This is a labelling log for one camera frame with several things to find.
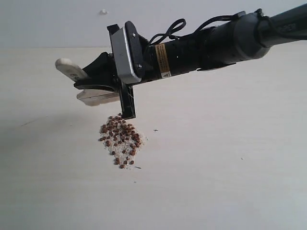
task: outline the yellow label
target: yellow label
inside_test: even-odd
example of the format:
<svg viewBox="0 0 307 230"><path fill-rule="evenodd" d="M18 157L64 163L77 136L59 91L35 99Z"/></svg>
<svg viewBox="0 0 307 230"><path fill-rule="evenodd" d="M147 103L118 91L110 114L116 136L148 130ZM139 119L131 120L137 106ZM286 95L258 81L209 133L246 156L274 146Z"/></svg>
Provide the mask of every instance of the yellow label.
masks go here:
<svg viewBox="0 0 307 230"><path fill-rule="evenodd" d="M157 54L157 60L161 72L162 78L171 77L171 71L168 65L167 53L165 49L165 44L158 44L155 46L155 52Z"/></svg>

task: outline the white table surface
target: white table surface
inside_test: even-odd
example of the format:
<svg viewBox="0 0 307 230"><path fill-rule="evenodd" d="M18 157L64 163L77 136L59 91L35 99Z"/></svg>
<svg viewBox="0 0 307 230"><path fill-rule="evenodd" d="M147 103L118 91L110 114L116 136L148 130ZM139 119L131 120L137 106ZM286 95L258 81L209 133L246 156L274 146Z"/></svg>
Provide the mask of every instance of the white table surface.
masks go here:
<svg viewBox="0 0 307 230"><path fill-rule="evenodd" d="M85 106L54 67L103 51L0 50L1 230L306 229L306 43L136 86L133 170L97 141L119 102Z"/></svg>

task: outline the white wall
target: white wall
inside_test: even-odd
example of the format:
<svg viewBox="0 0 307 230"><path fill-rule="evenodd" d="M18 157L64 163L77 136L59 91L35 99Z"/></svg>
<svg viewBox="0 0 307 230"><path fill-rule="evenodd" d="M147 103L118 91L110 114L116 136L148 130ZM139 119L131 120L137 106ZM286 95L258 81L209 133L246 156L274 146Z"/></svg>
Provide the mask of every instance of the white wall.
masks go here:
<svg viewBox="0 0 307 230"><path fill-rule="evenodd" d="M179 34L195 30L207 19L263 8L273 16L305 0L2 0L0 47L109 46L106 27L132 21L147 38L164 32L178 18L187 20ZM106 9L109 14L101 16Z"/></svg>
<svg viewBox="0 0 307 230"><path fill-rule="evenodd" d="M306 45L136 86L131 171L97 141L120 103L85 106L54 67L102 51L0 50L1 230L306 229Z"/></svg>

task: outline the robotic arm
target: robotic arm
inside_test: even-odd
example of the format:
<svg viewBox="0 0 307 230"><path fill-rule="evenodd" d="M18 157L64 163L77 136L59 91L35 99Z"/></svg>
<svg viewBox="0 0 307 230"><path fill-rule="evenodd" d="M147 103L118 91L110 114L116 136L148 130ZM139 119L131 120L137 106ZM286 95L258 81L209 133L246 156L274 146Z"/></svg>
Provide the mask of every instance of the robotic arm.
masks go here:
<svg viewBox="0 0 307 230"><path fill-rule="evenodd" d="M216 21L227 23L207 27ZM262 58L274 45L307 40L307 4L273 17L264 16L261 9L217 16L191 34L173 35L185 25L179 19L149 41L130 21L122 28L111 25L107 29L112 53L102 53L83 69L63 59L57 60L56 67L75 81L77 89L101 90L107 101L119 97L122 117L132 119L136 117L134 85ZM166 38L172 41L161 43Z"/></svg>

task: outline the pile of seeds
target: pile of seeds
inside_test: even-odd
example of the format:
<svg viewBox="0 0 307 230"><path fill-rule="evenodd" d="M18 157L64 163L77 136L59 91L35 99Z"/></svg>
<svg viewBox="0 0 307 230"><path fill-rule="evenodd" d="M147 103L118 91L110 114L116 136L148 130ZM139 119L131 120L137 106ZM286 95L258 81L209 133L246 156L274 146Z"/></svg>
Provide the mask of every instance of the pile of seeds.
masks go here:
<svg viewBox="0 0 307 230"><path fill-rule="evenodd" d="M121 114L110 116L100 128L101 138L110 154L115 157L115 164L121 169L131 168L137 151L145 143L142 135L132 124L121 118Z"/></svg>

